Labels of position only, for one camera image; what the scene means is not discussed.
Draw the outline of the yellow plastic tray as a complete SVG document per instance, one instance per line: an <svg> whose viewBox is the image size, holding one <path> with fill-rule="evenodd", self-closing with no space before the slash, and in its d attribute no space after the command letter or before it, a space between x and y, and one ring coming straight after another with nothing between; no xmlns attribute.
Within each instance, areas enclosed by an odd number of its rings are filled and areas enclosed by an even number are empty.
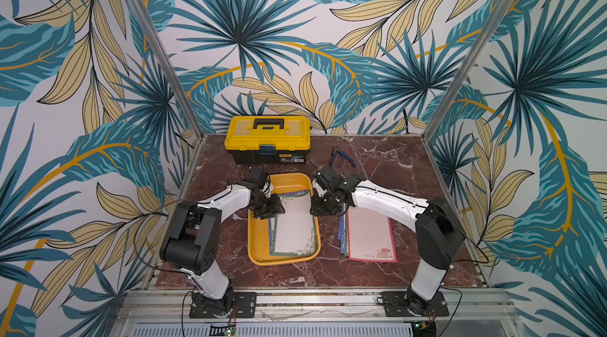
<svg viewBox="0 0 607 337"><path fill-rule="evenodd" d="M273 184L273 194L294 193L302 190L308 190L312 194L312 185L310 178L301 173L273 174L270 176ZM254 264L259 266L276 266L295 264L312 260L319 255L321 250L321 239L319 222L316 217L316 232L318 248L316 253L311 256L291 257L291 256L271 256L270 255L270 220L257 219L253 213L248 213L248 256Z"/></svg>

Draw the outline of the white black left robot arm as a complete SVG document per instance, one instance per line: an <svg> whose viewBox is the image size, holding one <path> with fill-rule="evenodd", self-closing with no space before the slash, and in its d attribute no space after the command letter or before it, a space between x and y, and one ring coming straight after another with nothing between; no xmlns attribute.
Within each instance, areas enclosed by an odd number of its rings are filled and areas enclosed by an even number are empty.
<svg viewBox="0 0 607 337"><path fill-rule="evenodd" d="M215 258L219 250L221 223L241 209L256 218L269 218L285 212L273 194L270 174L260 166L251 167L248 176L199 202L178 202L160 248L160 258L185 274L196 286L193 305L214 316L232 312L233 285Z"/></svg>

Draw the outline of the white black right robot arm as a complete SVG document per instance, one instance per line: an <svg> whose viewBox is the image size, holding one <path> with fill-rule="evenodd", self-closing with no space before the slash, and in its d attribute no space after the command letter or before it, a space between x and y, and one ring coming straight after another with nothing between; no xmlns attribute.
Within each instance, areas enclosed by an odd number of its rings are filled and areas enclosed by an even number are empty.
<svg viewBox="0 0 607 337"><path fill-rule="evenodd" d="M314 216L340 216L359 207L387 216L417 234L420 262L412 283L405 292L381 295L388 317L449 315L439 288L466 234L446 199L406 196L357 175L342 177L330 166L316 173L312 185Z"/></svg>

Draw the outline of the green floral stationery paper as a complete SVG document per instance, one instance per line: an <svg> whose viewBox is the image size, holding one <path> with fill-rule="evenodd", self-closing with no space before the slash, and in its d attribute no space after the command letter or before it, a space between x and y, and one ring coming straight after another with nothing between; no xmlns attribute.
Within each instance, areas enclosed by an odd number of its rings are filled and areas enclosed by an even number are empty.
<svg viewBox="0 0 607 337"><path fill-rule="evenodd" d="M311 196L308 190L280 194L285 210L270 220L270 255L304 257L318 248L316 221L310 214Z"/></svg>
<svg viewBox="0 0 607 337"><path fill-rule="evenodd" d="M349 239L348 239L348 220L347 220L347 215L345 216L345 232L344 232L344 238L343 241L341 242L341 253L344 254L345 256L349 256Z"/></svg>

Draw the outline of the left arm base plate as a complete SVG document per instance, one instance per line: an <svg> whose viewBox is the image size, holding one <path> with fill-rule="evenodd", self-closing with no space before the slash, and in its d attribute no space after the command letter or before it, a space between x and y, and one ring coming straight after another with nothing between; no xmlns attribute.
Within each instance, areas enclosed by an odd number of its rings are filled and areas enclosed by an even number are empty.
<svg viewBox="0 0 607 337"><path fill-rule="evenodd" d="M211 319L232 316L236 319L251 319L255 314L256 303L256 292L227 292L218 300L194 293L191 295L189 318Z"/></svg>

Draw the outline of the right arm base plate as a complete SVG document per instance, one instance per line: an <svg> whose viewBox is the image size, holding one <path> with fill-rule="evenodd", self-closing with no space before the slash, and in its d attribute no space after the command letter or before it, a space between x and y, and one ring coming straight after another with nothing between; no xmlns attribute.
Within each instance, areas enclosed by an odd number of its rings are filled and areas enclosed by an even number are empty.
<svg viewBox="0 0 607 337"><path fill-rule="evenodd" d="M424 300L412 291L384 291L376 299L384 309L386 317L429 317L448 316L447 302L438 291L431 300Z"/></svg>

